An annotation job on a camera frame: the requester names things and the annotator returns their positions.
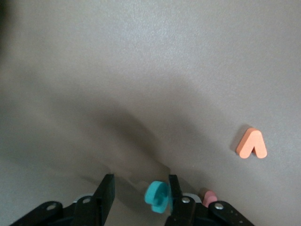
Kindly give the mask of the orange foam letter v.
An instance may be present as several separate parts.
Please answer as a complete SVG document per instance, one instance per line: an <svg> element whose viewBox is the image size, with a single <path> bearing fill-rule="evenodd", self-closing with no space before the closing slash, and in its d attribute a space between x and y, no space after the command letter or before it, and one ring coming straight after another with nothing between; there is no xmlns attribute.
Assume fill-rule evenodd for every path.
<svg viewBox="0 0 301 226"><path fill-rule="evenodd" d="M248 158L252 153L259 159L267 157L262 133L255 128L248 128L236 148L236 153L242 159Z"/></svg>

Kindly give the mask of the teal foam letter c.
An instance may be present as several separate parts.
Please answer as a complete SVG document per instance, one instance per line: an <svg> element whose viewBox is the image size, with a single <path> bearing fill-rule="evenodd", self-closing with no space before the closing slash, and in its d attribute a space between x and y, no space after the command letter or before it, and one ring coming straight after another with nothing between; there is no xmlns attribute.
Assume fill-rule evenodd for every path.
<svg viewBox="0 0 301 226"><path fill-rule="evenodd" d="M163 214L169 203L169 188L167 183L153 181L147 188L144 201L151 206L151 210Z"/></svg>

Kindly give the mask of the salmon foam letter f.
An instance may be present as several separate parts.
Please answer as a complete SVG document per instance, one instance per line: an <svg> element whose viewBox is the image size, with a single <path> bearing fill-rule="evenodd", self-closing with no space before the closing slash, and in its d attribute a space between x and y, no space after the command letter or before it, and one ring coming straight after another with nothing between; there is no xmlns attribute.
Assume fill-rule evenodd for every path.
<svg viewBox="0 0 301 226"><path fill-rule="evenodd" d="M208 190L204 194L202 204L206 208L208 208L211 203L216 202L217 200L218 199L217 199L217 196L216 196L215 192L212 191L212 190Z"/></svg>

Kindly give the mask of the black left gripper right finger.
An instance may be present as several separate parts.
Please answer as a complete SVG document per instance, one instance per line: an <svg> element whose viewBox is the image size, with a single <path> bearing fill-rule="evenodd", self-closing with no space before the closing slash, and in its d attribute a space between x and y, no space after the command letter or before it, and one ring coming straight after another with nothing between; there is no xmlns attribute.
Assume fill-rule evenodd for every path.
<svg viewBox="0 0 301 226"><path fill-rule="evenodd" d="M171 214L164 226L210 226L208 210L196 198L182 193L178 177L169 175Z"/></svg>

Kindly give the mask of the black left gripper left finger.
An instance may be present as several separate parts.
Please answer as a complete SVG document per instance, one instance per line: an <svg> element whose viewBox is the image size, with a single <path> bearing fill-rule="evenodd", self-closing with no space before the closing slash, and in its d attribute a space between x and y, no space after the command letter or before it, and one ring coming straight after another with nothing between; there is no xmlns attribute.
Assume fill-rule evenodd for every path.
<svg viewBox="0 0 301 226"><path fill-rule="evenodd" d="M71 216L63 226L104 226L115 198L115 177L106 174L93 194L73 202Z"/></svg>

